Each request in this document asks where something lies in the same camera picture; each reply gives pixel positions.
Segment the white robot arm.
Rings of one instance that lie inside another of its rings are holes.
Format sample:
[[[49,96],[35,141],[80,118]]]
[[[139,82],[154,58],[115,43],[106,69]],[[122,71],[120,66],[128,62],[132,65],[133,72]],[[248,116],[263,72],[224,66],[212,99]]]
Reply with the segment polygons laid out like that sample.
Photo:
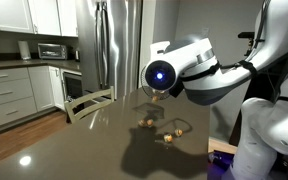
[[[206,35],[150,46],[144,78],[155,93],[209,105],[248,83],[233,163],[222,180],[266,180],[278,154],[288,155],[288,0],[264,0],[246,59],[223,66]]]

